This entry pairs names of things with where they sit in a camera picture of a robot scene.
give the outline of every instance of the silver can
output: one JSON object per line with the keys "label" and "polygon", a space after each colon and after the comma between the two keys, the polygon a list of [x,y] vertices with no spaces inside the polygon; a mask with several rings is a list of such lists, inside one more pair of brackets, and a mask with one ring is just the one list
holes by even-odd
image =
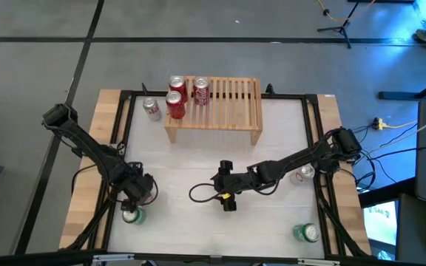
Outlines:
{"label": "silver can", "polygon": [[290,173],[289,178],[294,185],[301,185],[308,182],[309,180],[312,180],[314,176],[315,169],[313,166],[308,164],[293,170]]}
{"label": "silver can", "polygon": [[157,121],[162,117],[162,112],[160,111],[159,104],[154,98],[147,97],[142,102],[142,107],[147,113],[147,116],[152,121]]}

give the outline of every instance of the concrete floor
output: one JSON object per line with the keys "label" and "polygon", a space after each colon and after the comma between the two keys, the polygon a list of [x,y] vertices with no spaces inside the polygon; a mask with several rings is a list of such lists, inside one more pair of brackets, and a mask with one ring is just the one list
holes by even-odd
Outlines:
{"label": "concrete floor", "polygon": [[[333,16],[353,4],[325,1]],[[96,1],[0,0],[0,36],[87,35]],[[411,39],[422,27],[426,8],[410,4],[374,4],[349,26],[352,38]],[[321,15],[310,0],[107,1],[95,36],[213,36],[330,38],[318,27],[339,24]],[[0,255],[16,236],[50,133],[41,116],[64,100],[82,43],[0,43]],[[376,99],[381,90],[417,92],[426,87],[426,46],[392,44],[92,44],[75,96],[79,122],[89,128],[99,89],[164,90],[172,73],[251,76],[281,93],[335,94],[344,126],[354,128],[382,117],[392,124],[416,119],[417,103]],[[401,130],[368,133],[372,149]],[[415,146],[415,137],[392,149]],[[414,175],[414,154],[382,159],[395,180]],[[28,252],[56,250],[68,205],[70,180],[79,160],[61,147],[38,215]],[[360,177],[366,164],[354,169]],[[391,184],[380,168],[374,187]]]}

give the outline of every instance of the wooden shelf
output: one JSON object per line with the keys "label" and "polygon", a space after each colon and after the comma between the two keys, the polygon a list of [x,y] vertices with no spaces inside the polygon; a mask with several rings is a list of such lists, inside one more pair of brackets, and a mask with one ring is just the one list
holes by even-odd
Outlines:
{"label": "wooden shelf", "polygon": [[195,77],[183,78],[189,100],[185,103],[186,114],[182,119],[173,119],[166,112],[165,128],[170,142],[175,142],[177,129],[211,129],[249,131],[251,144],[256,144],[263,131],[259,79],[208,77],[209,104],[198,106],[193,98]]}

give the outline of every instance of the yellow cable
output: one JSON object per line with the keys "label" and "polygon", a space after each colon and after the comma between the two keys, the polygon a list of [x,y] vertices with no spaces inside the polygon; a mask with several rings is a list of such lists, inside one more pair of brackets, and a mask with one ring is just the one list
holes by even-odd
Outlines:
{"label": "yellow cable", "polygon": [[[325,11],[325,5],[322,3],[321,0],[317,0],[318,4],[320,5],[320,7],[322,8],[323,11]],[[353,18],[354,16],[356,16],[356,14],[362,14],[363,12],[365,12],[367,10],[368,7],[370,7],[376,0],[371,1],[371,3],[367,4],[364,9],[360,10],[358,13],[354,13],[354,15],[352,15],[349,18],[334,18],[330,15],[330,13],[327,13],[326,15],[332,20],[332,21],[350,21],[351,18]]]}
{"label": "yellow cable", "polygon": [[400,125],[400,126],[389,126],[389,125],[388,125],[388,124],[386,124],[386,123],[382,123],[382,127],[383,127],[383,128],[387,128],[387,129],[400,129],[401,127],[408,126],[408,125],[411,125],[411,124],[413,124],[413,123],[417,123],[417,120],[412,121],[412,122],[409,122],[409,123],[402,124],[402,125]]}

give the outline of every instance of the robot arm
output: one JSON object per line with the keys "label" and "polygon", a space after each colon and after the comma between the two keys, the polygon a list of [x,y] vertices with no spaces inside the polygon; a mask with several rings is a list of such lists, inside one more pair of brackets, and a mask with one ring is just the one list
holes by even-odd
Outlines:
{"label": "robot arm", "polygon": [[132,208],[144,204],[151,195],[153,177],[143,174],[141,163],[131,167],[118,156],[116,149],[97,143],[77,121],[74,108],[57,104],[44,115],[42,124],[58,137],[70,139],[78,148],[74,152],[79,157],[88,156],[98,167],[101,178],[117,192],[123,191],[128,196]]}

